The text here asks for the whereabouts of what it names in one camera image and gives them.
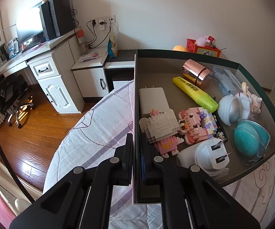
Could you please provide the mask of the black office chair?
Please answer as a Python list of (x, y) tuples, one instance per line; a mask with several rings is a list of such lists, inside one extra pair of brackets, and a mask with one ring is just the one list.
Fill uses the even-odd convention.
[(11, 74), (0, 79), (0, 112), (9, 114), (8, 125), (15, 118), (18, 128), (22, 128), (21, 120), (27, 108), (34, 107), (33, 96), (30, 95), (27, 81), (21, 74)]

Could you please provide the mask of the clear blue plastic packet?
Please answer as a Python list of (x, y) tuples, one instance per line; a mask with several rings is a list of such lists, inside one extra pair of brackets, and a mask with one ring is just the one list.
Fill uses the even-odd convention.
[(214, 67), (212, 70), (212, 80), (224, 95), (235, 95), (242, 91), (241, 82), (228, 69)]

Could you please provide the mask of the white silver round device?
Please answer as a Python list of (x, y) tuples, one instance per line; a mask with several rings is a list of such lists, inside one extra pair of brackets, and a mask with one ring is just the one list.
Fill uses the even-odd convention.
[(241, 111), (241, 102), (235, 96), (224, 96), (218, 103), (218, 115), (221, 121), (227, 126), (230, 126), (239, 120)]

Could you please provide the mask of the yellow plush toy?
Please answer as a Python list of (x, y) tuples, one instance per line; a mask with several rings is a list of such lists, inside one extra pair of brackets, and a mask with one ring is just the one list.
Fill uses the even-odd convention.
[(173, 47), (173, 51), (188, 52), (188, 50), (186, 49), (186, 47), (180, 46), (180, 45)]

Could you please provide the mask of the striped white bed quilt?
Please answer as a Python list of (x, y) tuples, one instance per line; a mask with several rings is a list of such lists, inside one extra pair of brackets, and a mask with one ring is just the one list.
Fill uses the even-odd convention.
[[(112, 91), (70, 129), (50, 163), (44, 191), (76, 166), (92, 168), (114, 155), (133, 131), (134, 83)], [(275, 155), (225, 187), (266, 228), (275, 218)], [(110, 228), (162, 228), (160, 204), (135, 205), (132, 187), (114, 187)]]

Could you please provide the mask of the pastel doll figurine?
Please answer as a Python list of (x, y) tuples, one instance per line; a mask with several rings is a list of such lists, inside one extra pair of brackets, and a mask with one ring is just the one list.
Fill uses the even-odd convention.
[(262, 98), (249, 91), (246, 82), (241, 84), (242, 92), (236, 93), (235, 97), (241, 104), (241, 114), (239, 119), (252, 119), (256, 114), (261, 115)]

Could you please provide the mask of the white pink brick figure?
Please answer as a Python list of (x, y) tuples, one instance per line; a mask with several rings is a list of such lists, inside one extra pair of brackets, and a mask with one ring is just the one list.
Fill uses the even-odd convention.
[(153, 144), (162, 157), (179, 153), (177, 146), (184, 140), (176, 136), (180, 127), (172, 109), (162, 113), (152, 109), (148, 118), (140, 119), (139, 126), (142, 133), (146, 134), (147, 142)]

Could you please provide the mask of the black computer tower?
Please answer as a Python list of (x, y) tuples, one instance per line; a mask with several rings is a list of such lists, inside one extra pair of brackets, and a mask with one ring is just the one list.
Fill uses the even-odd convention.
[(48, 0), (39, 6), (45, 39), (61, 37), (74, 29), (70, 0)]

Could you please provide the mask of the pink colourful brick figure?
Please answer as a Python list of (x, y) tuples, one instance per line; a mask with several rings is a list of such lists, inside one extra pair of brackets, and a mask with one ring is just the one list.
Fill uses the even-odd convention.
[(207, 109), (188, 108), (181, 110), (178, 117), (178, 133), (184, 136), (185, 143), (189, 146), (213, 138), (217, 133), (215, 119)]

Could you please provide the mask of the pink storage box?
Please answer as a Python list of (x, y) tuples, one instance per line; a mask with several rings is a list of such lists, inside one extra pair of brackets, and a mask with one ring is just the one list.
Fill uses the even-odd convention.
[[(187, 64), (233, 73), (247, 91), (224, 95), (206, 77), (186, 79)], [(264, 198), (275, 186), (275, 107), (240, 64), (195, 53), (138, 50), (135, 58), (135, 201), (160, 203), (154, 158), (197, 164), (220, 186), (245, 179)]]

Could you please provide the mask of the white desk with drawers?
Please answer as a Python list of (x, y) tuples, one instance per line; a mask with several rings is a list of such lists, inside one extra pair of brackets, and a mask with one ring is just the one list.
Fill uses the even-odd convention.
[(72, 30), (1, 64), (0, 75), (7, 77), (28, 67), (58, 113), (80, 114), (84, 100), (72, 72), (78, 55), (79, 46)]

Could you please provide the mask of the teal brush in clear case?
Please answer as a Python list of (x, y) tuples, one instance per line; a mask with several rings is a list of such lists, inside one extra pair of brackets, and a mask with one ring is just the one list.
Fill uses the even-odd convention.
[(233, 141), (241, 162), (255, 165), (266, 154), (271, 137), (268, 131), (252, 120), (239, 121), (233, 130)]

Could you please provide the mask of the white charger plug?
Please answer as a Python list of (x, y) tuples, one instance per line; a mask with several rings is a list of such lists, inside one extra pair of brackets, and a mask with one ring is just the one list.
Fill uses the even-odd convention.
[(228, 153), (223, 141), (217, 138), (207, 139), (187, 147), (177, 155), (176, 162), (184, 168), (197, 165), (215, 180), (229, 173)]

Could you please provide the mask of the wall power socket strip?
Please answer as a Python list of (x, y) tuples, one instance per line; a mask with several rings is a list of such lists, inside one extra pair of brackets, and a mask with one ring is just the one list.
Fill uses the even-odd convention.
[(93, 19), (90, 19), (90, 21), (91, 21), (91, 23), (93, 21), (95, 22), (94, 26), (98, 30), (104, 31), (108, 25), (116, 23), (116, 17), (115, 17), (115, 15), (108, 15), (108, 16), (93, 18)]

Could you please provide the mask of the white flat power adapter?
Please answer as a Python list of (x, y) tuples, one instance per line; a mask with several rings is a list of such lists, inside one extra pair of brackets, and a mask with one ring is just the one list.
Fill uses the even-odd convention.
[(141, 117), (150, 117), (152, 110), (159, 113), (170, 113), (175, 117), (174, 111), (169, 108), (165, 92), (162, 87), (139, 89)]

